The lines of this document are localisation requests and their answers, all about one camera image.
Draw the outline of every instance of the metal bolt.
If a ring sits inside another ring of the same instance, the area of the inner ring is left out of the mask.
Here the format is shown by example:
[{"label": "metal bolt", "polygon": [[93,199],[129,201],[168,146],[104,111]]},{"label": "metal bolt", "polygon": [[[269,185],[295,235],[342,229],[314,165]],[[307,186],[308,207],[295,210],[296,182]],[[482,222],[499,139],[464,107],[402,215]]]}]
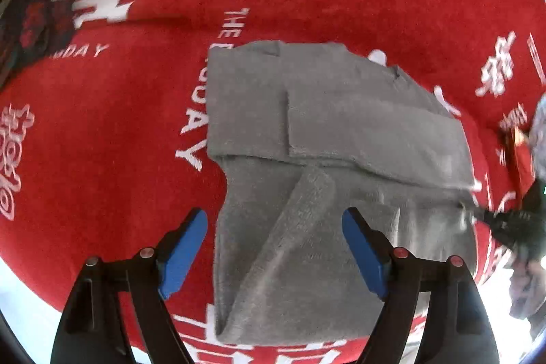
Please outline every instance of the metal bolt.
[{"label": "metal bolt", "polygon": [[155,251],[151,247],[146,247],[140,251],[140,257],[144,259],[151,258],[154,255]]},{"label": "metal bolt", "polygon": [[449,260],[455,267],[462,267],[462,265],[465,263],[461,257],[451,257]]},{"label": "metal bolt", "polygon": [[85,265],[87,267],[93,267],[93,266],[97,265],[98,262],[99,262],[99,258],[90,257],[90,258],[87,258],[87,261],[85,261]]},{"label": "metal bolt", "polygon": [[393,251],[394,256],[400,259],[407,258],[410,253],[404,247],[396,247]]}]

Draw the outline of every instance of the red-tinted screw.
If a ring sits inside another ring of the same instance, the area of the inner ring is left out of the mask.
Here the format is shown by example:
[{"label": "red-tinted screw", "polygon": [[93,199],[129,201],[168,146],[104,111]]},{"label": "red-tinted screw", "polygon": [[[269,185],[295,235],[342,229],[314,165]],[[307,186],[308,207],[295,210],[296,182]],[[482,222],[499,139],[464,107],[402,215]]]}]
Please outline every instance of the red-tinted screw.
[{"label": "red-tinted screw", "polygon": [[407,258],[410,253],[404,247],[396,247],[393,251],[394,256],[400,259]]},{"label": "red-tinted screw", "polygon": [[455,267],[462,267],[462,265],[465,263],[461,257],[451,257],[450,261]]}]

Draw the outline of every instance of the folded gray garment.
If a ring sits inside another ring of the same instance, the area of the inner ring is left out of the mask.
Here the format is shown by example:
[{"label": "folded gray garment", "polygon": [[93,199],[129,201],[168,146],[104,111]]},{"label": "folded gray garment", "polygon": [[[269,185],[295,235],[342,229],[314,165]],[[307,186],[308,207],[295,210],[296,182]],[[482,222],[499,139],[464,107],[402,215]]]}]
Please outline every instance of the folded gray garment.
[{"label": "folded gray garment", "polygon": [[[221,341],[277,346],[371,333],[382,305],[341,233],[350,206],[395,246],[435,260],[459,254],[474,270],[471,214],[460,206],[470,206],[473,185],[462,128],[400,69],[339,44],[282,42],[212,49],[208,67],[208,153],[228,181],[214,264]],[[377,140],[367,135],[374,125]],[[403,174],[392,150],[406,159]]]}]

